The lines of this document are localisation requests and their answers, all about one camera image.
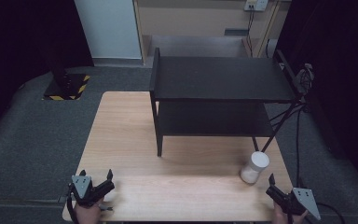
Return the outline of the black stand with striped base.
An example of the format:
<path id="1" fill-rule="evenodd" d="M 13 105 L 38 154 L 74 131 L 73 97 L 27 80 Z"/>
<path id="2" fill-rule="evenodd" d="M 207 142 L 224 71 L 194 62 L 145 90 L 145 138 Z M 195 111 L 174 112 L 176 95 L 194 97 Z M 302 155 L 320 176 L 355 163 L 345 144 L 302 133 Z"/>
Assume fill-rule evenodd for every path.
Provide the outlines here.
<path id="1" fill-rule="evenodd" d="M 49 44 L 41 48 L 53 79 L 44 92 L 46 100 L 77 100 L 86 89 L 90 77 L 86 74 L 70 74 L 63 67 Z"/>

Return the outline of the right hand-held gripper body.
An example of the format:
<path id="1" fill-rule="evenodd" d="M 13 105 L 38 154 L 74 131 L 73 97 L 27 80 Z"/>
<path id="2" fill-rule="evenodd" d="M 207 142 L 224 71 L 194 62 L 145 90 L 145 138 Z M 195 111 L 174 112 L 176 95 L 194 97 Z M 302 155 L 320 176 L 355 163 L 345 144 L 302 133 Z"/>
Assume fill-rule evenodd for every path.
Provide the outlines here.
<path id="1" fill-rule="evenodd" d="M 285 214 L 300 216 L 305 211 L 309 211 L 317 220 L 321 219 L 311 189 L 293 188 L 290 193 L 284 193 L 276 186 L 270 186 L 266 193 Z"/>

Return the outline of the dark curtain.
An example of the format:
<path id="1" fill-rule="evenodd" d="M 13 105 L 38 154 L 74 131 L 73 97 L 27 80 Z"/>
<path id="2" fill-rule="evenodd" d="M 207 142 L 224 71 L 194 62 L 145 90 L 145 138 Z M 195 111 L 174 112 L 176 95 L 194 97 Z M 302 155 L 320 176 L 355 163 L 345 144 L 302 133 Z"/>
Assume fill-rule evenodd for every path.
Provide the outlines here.
<path id="1" fill-rule="evenodd" d="M 358 171 L 358 0 L 292 0 L 278 49 L 312 65 L 310 102 L 330 151 Z"/>
<path id="2" fill-rule="evenodd" d="M 0 0 L 0 118 L 20 85 L 50 70 L 48 52 L 65 68 L 93 65 L 75 0 Z"/>

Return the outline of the black two-tier shelf rack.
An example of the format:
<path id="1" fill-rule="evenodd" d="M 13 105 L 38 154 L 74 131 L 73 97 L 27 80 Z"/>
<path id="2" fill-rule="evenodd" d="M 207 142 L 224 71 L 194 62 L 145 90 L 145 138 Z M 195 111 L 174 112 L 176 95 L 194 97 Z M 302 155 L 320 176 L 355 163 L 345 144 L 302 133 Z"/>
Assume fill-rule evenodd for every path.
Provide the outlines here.
<path id="1" fill-rule="evenodd" d="M 162 155 L 165 136 L 245 136 L 271 141 L 304 89 L 277 50 L 272 58 L 162 56 L 149 94 Z"/>

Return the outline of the white lidded jar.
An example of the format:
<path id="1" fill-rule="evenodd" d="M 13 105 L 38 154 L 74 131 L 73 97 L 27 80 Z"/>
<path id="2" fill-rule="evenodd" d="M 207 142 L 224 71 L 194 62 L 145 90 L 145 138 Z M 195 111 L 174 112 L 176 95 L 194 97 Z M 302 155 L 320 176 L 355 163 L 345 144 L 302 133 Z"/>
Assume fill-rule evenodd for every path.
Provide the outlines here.
<path id="1" fill-rule="evenodd" d="M 255 151 L 246 165 L 241 168 L 241 179 L 248 184 L 254 184 L 268 166 L 269 156 L 264 152 Z"/>

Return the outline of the white wall panel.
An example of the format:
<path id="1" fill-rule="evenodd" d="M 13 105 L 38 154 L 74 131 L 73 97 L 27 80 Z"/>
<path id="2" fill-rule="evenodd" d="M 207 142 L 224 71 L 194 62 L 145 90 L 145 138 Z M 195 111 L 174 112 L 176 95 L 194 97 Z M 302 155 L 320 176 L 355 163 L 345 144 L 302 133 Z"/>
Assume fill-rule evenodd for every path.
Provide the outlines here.
<path id="1" fill-rule="evenodd" d="M 133 0 L 75 4 L 93 59 L 142 59 Z"/>

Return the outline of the person's left hand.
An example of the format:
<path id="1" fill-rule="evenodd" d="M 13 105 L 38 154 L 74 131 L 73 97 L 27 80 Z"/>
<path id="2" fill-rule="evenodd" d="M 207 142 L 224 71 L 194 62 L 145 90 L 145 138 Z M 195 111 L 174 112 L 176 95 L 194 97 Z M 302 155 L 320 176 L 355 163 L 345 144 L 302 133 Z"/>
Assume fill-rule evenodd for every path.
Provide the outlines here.
<path id="1" fill-rule="evenodd" d="M 101 216 L 101 208 L 99 205 L 103 202 L 100 199 L 97 203 L 90 207 L 83 207 L 76 204 L 74 211 L 79 224 L 98 224 Z"/>

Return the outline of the white wall socket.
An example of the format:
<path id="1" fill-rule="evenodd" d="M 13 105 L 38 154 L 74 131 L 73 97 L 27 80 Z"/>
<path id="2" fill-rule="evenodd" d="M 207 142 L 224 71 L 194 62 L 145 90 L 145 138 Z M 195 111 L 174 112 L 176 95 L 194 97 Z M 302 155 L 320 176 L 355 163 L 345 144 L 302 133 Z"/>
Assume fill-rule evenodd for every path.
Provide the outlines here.
<path id="1" fill-rule="evenodd" d="M 246 0 L 244 5 L 245 11 L 263 12 L 266 10 L 269 0 Z"/>

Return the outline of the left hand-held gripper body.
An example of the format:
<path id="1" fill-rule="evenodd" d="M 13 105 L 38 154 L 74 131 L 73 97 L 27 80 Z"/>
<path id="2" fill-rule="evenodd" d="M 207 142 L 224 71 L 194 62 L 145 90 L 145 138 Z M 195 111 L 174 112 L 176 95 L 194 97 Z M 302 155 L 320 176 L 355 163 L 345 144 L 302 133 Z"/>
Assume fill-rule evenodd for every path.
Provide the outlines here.
<path id="1" fill-rule="evenodd" d="M 73 207 L 72 197 L 75 197 L 76 203 L 80 206 L 93 206 L 114 188 L 115 184 L 113 181 L 109 181 L 107 179 L 97 187 L 93 187 L 90 176 L 73 175 L 72 183 L 69 186 L 67 207 Z M 106 205 L 100 204 L 99 207 L 106 208 Z"/>

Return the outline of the person's right hand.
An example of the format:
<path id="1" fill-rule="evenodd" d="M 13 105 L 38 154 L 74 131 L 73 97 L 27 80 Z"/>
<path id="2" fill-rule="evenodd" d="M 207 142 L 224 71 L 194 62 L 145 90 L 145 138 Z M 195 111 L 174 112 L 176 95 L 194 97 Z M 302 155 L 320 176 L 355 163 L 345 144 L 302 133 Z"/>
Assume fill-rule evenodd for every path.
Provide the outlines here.
<path id="1" fill-rule="evenodd" d="M 273 217 L 272 217 L 272 224 L 302 224 L 305 217 L 309 213 L 305 211 L 300 216 L 292 216 L 292 221 L 289 221 L 288 216 L 283 212 L 282 208 L 277 204 L 273 203 Z"/>

